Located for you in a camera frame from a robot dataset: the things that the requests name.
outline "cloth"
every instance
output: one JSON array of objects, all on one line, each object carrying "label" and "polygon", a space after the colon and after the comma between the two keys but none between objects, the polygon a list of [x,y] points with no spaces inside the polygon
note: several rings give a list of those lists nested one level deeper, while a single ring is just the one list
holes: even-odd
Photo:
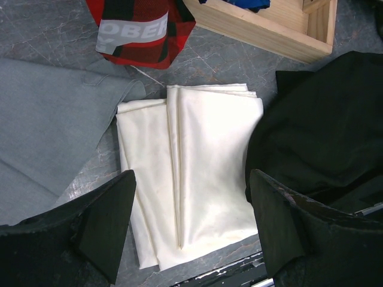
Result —
[{"label": "cloth", "polygon": [[131,224],[140,268],[164,270],[257,233],[243,176],[262,100],[246,86],[222,89],[172,86],[167,101],[118,106],[121,168],[138,183]]},{"label": "cloth", "polygon": [[87,0],[96,51],[116,64],[166,69],[196,22],[183,0]]},{"label": "cloth", "polygon": [[249,142],[248,199],[253,169],[344,212],[358,206],[342,199],[381,193],[382,77],[383,55],[357,52],[314,74],[277,73],[278,95]]},{"label": "cloth", "polygon": [[[253,12],[259,12],[261,9],[267,9],[270,7],[270,0],[223,0],[227,3],[233,4],[243,9],[250,9]],[[207,2],[207,0],[199,0],[201,4]]]},{"label": "cloth", "polygon": [[52,207],[141,82],[0,59],[0,224]]}]

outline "black fabric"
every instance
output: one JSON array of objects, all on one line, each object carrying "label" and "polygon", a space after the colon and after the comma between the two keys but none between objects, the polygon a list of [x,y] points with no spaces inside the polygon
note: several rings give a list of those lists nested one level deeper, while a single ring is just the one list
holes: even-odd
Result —
[{"label": "black fabric", "polygon": [[382,191],[383,55],[350,52],[292,73],[277,73],[278,95],[251,136],[248,200],[253,169],[325,204]]},{"label": "black fabric", "polygon": [[115,284],[135,188],[127,170],[55,209],[0,226],[0,286]]},{"label": "black fabric", "polygon": [[250,185],[275,287],[383,286],[382,223],[332,209],[259,170]]}]

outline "white cloth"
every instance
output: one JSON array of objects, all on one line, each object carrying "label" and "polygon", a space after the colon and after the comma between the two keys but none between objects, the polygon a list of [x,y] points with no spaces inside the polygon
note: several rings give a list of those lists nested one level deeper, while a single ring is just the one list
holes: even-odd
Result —
[{"label": "white cloth", "polygon": [[137,180],[131,224],[140,268],[164,270],[257,233],[244,157],[263,107],[246,89],[173,86],[167,104],[118,107],[121,168]]}]

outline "red and black checkered cloth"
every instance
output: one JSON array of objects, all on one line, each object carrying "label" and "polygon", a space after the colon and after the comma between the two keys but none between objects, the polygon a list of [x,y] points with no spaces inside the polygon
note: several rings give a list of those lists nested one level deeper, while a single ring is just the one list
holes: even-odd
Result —
[{"label": "red and black checkered cloth", "polygon": [[121,65],[168,68],[184,48],[196,24],[183,0],[87,0],[87,4],[98,26],[101,20],[152,22],[168,14],[167,31],[163,38],[122,44],[116,46],[113,54],[101,53],[106,59]]}]

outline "gray marble surface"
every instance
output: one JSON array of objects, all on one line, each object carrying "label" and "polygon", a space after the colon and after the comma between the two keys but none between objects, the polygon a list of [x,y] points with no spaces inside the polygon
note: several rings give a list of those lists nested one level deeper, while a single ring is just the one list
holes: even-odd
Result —
[{"label": "gray marble surface", "polygon": [[[84,69],[102,58],[95,52],[97,31],[85,0],[0,0],[0,57]],[[373,10],[362,0],[339,0],[334,52],[312,65],[196,28],[169,69],[157,71],[127,66],[126,72],[145,84],[150,99],[165,97],[165,87],[169,84],[247,83],[267,107],[276,93],[275,70],[314,71],[351,50],[383,52],[383,43],[375,31]],[[66,192],[86,193],[119,172],[117,132],[113,123]],[[258,238],[254,236],[163,272],[159,272],[158,267],[139,270],[129,230],[117,286],[166,287],[259,249]]]}]

